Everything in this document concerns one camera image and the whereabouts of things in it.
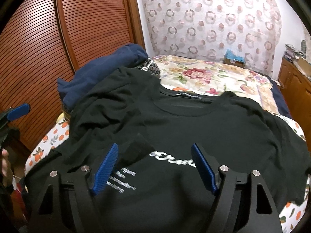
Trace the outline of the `person's left hand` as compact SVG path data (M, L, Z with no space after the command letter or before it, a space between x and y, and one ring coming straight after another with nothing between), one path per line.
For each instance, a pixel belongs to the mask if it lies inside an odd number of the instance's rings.
M6 149L2 149L2 156L1 156L1 164L2 169L1 173L3 176L3 185L8 187L12 184L13 181L13 171L11 169L11 164L8 160L9 153Z

